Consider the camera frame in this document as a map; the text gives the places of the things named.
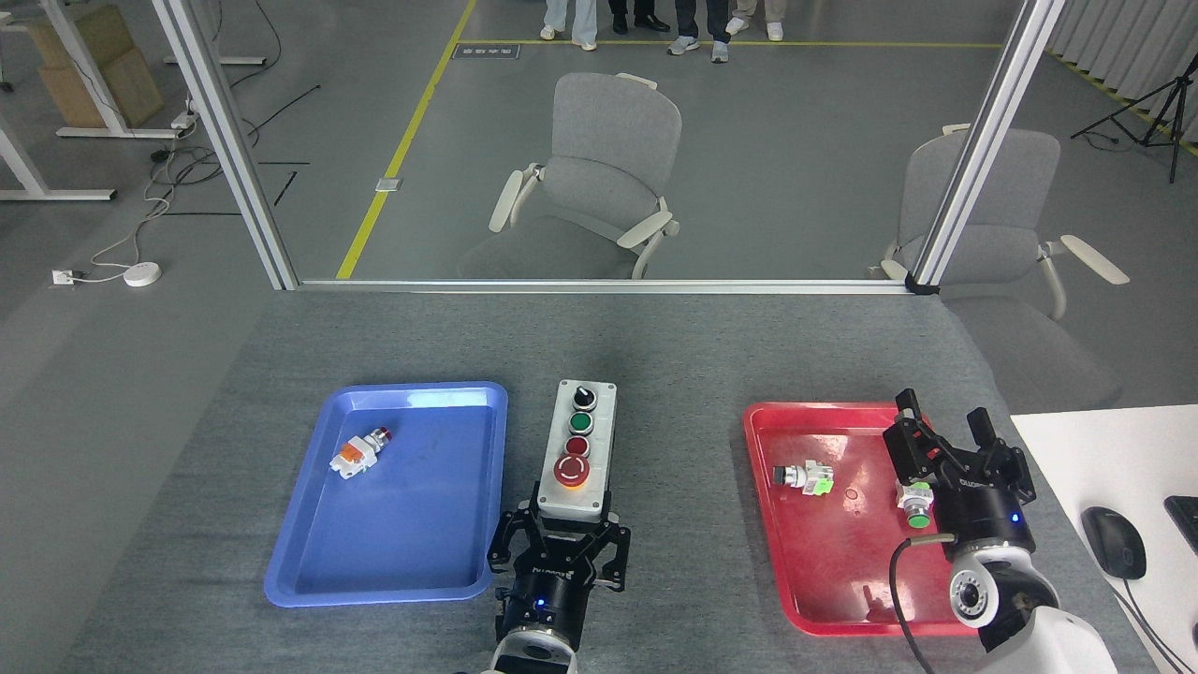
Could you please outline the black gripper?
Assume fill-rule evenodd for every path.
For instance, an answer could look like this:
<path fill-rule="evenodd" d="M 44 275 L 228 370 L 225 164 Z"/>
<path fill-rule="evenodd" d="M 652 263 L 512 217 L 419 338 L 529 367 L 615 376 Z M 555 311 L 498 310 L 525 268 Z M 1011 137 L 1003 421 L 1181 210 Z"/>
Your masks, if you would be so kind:
<path fill-rule="evenodd" d="M 924 419 L 916 393 L 904 388 L 895 397 L 898 415 L 883 432 L 887 453 L 894 464 L 898 485 L 914 486 L 956 473 L 954 448 Z M 972 441 L 978 451 L 967 476 L 981 486 L 937 482 L 936 526 L 938 533 L 951 534 L 952 544 L 942 546 L 946 561 L 955 561 L 967 549 L 1014 545 L 1028 553 L 1036 551 L 1030 526 L 1021 504 L 1036 499 L 1030 468 L 1021 447 L 1010 447 L 994 432 L 985 408 L 967 415 Z"/>
<path fill-rule="evenodd" d="M 501 640 L 532 630 L 565 640 L 577 652 L 593 585 L 606 585 L 612 593 L 625 590 L 633 530 L 621 524 L 617 515 L 607 514 L 577 541 L 544 541 L 538 515 L 536 505 L 506 511 L 488 547 L 488 564 L 501 573 L 512 561 L 514 538 L 524 533 L 527 540 L 527 549 L 514 561 L 515 579 L 496 618 L 496 637 Z M 595 570 L 595 558 L 609 545 L 615 546 L 613 558 Z"/>

